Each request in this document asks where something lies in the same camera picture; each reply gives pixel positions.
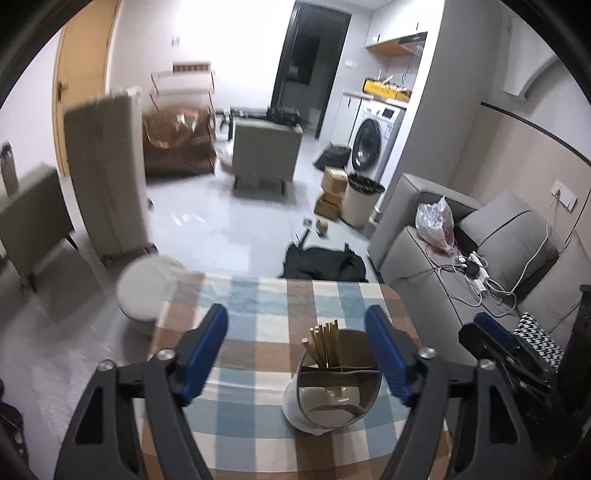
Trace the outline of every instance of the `white stool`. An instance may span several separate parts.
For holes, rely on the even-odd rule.
[[[152,336],[167,285],[187,270],[174,258],[148,255],[131,262],[117,281],[119,308],[141,333]]]

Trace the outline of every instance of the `chopstick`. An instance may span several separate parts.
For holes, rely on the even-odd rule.
[[[319,368],[339,367],[339,324],[336,320],[310,329],[302,345]]]

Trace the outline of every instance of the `houndstooth pillow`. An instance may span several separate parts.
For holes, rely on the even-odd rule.
[[[552,367],[558,369],[564,351],[560,348],[560,345],[548,336],[548,333],[542,329],[540,324],[529,313],[524,313],[521,316],[519,325],[513,331],[513,334],[523,338],[540,357]]]

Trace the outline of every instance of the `countertop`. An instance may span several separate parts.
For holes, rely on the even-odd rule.
[[[361,98],[362,100],[373,100],[374,102],[387,103],[388,105],[397,106],[398,108],[402,108],[404,110],[406,110],[408,108],[407,102],[401,102],[400,100],[393,100],[393,99],[384,99],[383,97],[376,97],[370,93],[349,92],[348,90],[344,90],[343,96],[353,97],[353,98]]]

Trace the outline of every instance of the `wall outlet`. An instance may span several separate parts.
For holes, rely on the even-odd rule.
[[[552,190],[550,190],[550,193],[556,196],[559,190],[560,197],[558,197],[558,199],[560,203],[562,203],[569,212],[572,212],[574,204],[577,203],[576,195],[571,190],[569,190],[569,188],[564,183],[562,183],[560,180],[556,180]]]

